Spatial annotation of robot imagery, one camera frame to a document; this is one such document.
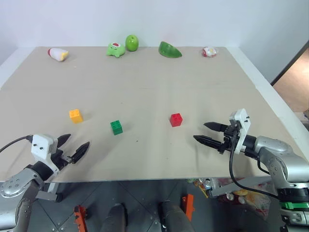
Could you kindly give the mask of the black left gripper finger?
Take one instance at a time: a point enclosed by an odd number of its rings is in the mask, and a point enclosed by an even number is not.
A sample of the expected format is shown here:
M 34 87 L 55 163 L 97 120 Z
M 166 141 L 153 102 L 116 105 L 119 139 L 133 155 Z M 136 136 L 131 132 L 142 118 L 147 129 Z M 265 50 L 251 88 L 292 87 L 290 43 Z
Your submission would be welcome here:
M 90 142 L 86 142 L 83 145 L 81 145 L 71 156 L 71 163 L 75 164 L 76 162 L 78 162 L 86 154 L 89 146 Z
M 70 138 L 71 134 L 64 134 L 57 138 L 57 147 L 61 147 Z

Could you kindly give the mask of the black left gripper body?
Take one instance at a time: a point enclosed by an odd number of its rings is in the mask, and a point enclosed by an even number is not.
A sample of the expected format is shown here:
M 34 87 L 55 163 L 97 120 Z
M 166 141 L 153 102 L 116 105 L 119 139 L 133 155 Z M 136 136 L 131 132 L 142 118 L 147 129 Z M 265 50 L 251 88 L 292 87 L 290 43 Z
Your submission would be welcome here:
M 51 161 L 59 170 L 73 162 L 72 158 L 64 156 L 63 151 L 60 149 L 56 149 L 56 152 L 51 155 Z

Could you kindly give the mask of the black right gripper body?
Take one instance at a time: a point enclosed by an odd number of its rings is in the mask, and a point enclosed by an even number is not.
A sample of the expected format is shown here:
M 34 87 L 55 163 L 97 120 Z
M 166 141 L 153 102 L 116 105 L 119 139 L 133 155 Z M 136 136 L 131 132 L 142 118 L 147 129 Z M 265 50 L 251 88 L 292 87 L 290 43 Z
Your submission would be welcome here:
M 226 150 L 234 152 L 239 141 L 240 124 L 236 123 L 234 125 L 224 125 L 221 124 L 220 132 L 224 133 L 224 141 L 219 146 L 218 152 L 223 154 Z

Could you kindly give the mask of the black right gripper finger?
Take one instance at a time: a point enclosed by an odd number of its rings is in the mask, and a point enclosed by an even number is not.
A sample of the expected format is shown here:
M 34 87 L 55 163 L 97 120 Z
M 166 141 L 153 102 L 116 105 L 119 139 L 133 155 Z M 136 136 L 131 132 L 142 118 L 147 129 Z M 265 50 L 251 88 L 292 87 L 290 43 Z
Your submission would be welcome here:
M 197 140 L 199 143 L 201 143 L 205 146 L 214 148 L 214 149 L 219 149 L 220 146 L 222 145 L 221 142 L 216 141 L 216 140 L 214 140 L 214 139 L 212 139 L 208 136 L 205 136 L 205 135 L 194 135 L 193 138 L 195 140 Z
M 217 123 L 217 122 L 206 122 L 206 123 L 204 123 L 204 126 L 206 126 L 207 128 L 209 128 L 213 131 L 217 131 L 217 132 L 225 132 L 226 129 L 228 128 L 227 125 Z

